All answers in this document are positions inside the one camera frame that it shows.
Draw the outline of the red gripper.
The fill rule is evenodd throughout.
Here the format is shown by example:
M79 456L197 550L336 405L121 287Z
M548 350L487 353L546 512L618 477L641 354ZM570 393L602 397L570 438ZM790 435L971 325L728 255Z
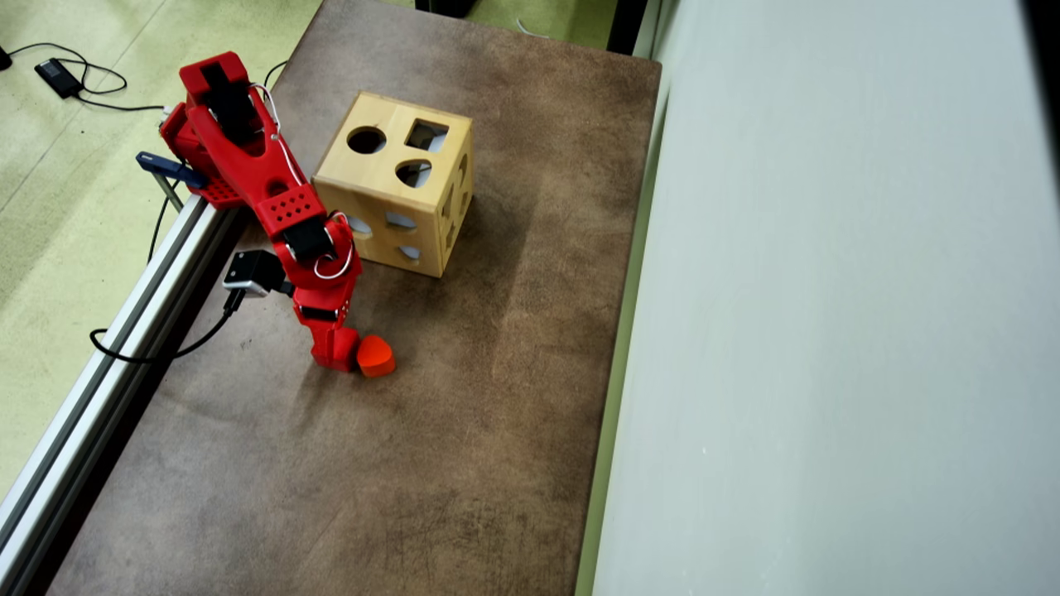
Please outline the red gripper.
M332 368L334 325L342 325L361 274L353 230L346 218L303 220L281 234L277 256L294 286L292 299L313 337L311 355ZM356 373L356 356L335 358L335 370Z

